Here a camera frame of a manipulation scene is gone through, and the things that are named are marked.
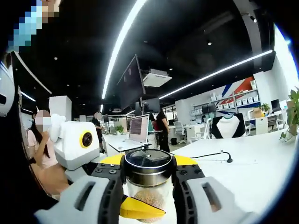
led light strip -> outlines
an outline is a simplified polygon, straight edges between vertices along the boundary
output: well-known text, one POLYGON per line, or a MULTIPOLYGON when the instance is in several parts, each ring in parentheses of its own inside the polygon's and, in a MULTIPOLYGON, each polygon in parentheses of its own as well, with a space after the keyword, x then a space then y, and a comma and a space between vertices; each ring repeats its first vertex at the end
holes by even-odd
POLYGON ((33 113, 32 111, 26 110, 26 109, 24 109, 24 108, 22 108, 22 110, 25 110, 25 111, 28 111, 28 112, 30 112, 30 113, 33 113))
POLYGON ((221 70, 219 70, 219 71, 217 71, 217 72, 214 72, 214 73, 212 73, 212 74, 210 74, 210 75, 208 75, 208 76, 205 76, 205 77, 203 77, 203 78, 200 78, 200 79, 198 79, 198 80, 196 80, 196 81, 194 81, 194 82, 192 82, 192 83, 190 83, 190 84, 188 84, 188 85, 185 85, 185 86, 183 86, 183 87, 181 87, 181 88, 179 88, 179 89, 177 89, 177 90, 175 90, 175 91, 172 91, 172 92, 170 92, 170 93, 167 93, 167 94, 165 94, 164 96, 161 96, 159 99, 163 99, 163 98, 165 98, 165 97, 168 97, 168 96, 170 96, 170 95, 172 95, 172 94, 174 94, 174 93, 176 93, 176 92, 178 92, 178 91, 181 91, 181 90, 183 90, 183 89, 185 89, 185 88, 187 88, 187 87, 189 87, 189 86, 192 86, 192 85, 194 85, 194 84, 196 84, 196 83, 199 83, 199 82, 201 82, 201 81, 204 81, 204 80, 206 80, 206 79, 208 79, 208 78, 210 78, 210 77, 213 77, 213 76, 215 76, 215 75, 218 75, 218 74, 220 74, 220 73, 222 73, 222 72, 224 72, 224 71, 227 71, 227 70, 229 70, 229 69, 232 69, 232 68, 234 68, 234 67, 237 67, 238 65, 244 64, 244 63, 246 63, 246 62, 250 62, 250 61, 252 61, 252 60, 254 60, 254 59, 256 59, 256 58, 262 57, 262 56, 267 55, 267 54, 270 54, 270 53, 272 53, 272 52, 273 52, 273 50, 268 50, 268 51, 266 51, 266 52, 264 52, 264 53, 261 53, 261 54, 259 54, 259 55, 250 57, 250 58, 248 58, 248 59, 246 59, 246 60, 244 60, 244 61, 241 61, 241 62, 238 62, 238 63, 236 63, 236 64, 230 65, 230 66, 228 66, 228 67, 226 67, 226 68, 224 68, 224 69, 221 69, 221 70))
POLYGON ((121 29, 121 32, 116 40, 111 58, 110 58, 110 62, 108 65, 108 69, 107 69, 107 74, 106 74, 106 78, 105 78, 105 83, 104 83, 104 88, 103 88, 103 93, 102 93, 102 99, 105 99, 106 96, 106 91, 108 88, 108 84, 109 84, 109 80, 110 80, 110 76, 112 73, 112 69, 115 65, 115 61, 117 58, 117 55, 120 51, 121 45, 128 33, 128 30, 131 28, 131 25, 134 21, 134 19, 136 18, 136 16, 138 15, 140 9, 142 8, 142 6, 144 5, 144 3, 146 2, 146 0, 137 0, 135 5, 133 6, 133 8, 131 9, 131 12, 129 13, 125 23, 123 24, 123 27, 121 29))
POLYGON ((26 96, 28 99, 31 99, 33 102, 36 102, 35 99, 33 99, 32 97, 28 96, 26 93, 24 93, 24 92, 21 91, 21 94, 24 95, 24 96, 26 96))
POLYGON ((129 115, 129 114, 131 114, 131 113, 133 113, 133 112, 135 112, 135 110, 133 110, 133 111, 131 111, 131 112, 127 113, 126 115, 129 115))

potted plant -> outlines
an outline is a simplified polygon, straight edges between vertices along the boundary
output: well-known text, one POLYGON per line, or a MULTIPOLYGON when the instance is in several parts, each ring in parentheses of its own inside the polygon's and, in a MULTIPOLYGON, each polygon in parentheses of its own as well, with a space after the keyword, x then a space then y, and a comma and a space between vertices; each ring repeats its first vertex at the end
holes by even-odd
POLYGON ((288 130, 282 132, 280 139, 284 141, 290 140, 293 136, 296 136, 299 125, 299 89, 297 91, 291 90, 289 95, 290 101, 287 102, 288 109, 286 110, 288 119, 288 130))
POLYGON ((116 126, 115 127, 115 130, 117 131, 117 132, 119 132, 119 133, 123 133, 123 126, 116 126))
POLYGON ((259 106, 260 110, 262 110, 264 113, 269 113, 270 106, 269 104, 262 104, 259 106))

grain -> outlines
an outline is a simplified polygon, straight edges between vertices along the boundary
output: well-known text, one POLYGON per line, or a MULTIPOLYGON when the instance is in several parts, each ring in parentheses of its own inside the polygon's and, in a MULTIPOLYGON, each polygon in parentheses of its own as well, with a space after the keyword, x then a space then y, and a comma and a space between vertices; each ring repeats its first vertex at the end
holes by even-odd
MULTIPOLYGON (((163 196, 157 190, 143 189, 138 191, 134 198, 150 204, 156 208, 163 209, 164 200, 163 196)), ((162 217, 138 219, 142 223, 153 223, 161 219, 162 217)))

black lid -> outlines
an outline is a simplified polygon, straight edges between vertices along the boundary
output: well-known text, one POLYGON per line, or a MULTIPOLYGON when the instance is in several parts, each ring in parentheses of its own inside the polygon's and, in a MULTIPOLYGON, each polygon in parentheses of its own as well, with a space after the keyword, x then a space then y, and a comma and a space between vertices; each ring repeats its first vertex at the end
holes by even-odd
POLYGON ((130 182, 140 186, 157 186, 171 175, 172 156, 162 150, 145 149, 125 155, 124 167, 130 182))

pink shirt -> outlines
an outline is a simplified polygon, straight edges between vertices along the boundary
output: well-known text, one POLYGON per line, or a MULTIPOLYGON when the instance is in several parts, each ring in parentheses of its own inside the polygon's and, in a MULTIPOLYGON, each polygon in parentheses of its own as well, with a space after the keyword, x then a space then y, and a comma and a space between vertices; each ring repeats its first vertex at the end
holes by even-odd
MULTIPOLYGON (((35 149, 35 152, 36 152, 38 150, 39 144, 36 141, 35 135, 33 134, 33 132, 30 129, 27 131, 27 139, 28 139, 29 147, 34 146, 34 149, 35 149)), ((47 141, 47 148, 48 148, 48 153, 49 153, 50 158, 48 156, 46 156, 45 154, 43 154, 43 156, 42 156, 43 169, 49 168, 49 167, 51 167, 51 166, 58 163, 57 160, 56 160, 56 156, 55 156, 54 144, 50 140, 50 138, 47 141)))

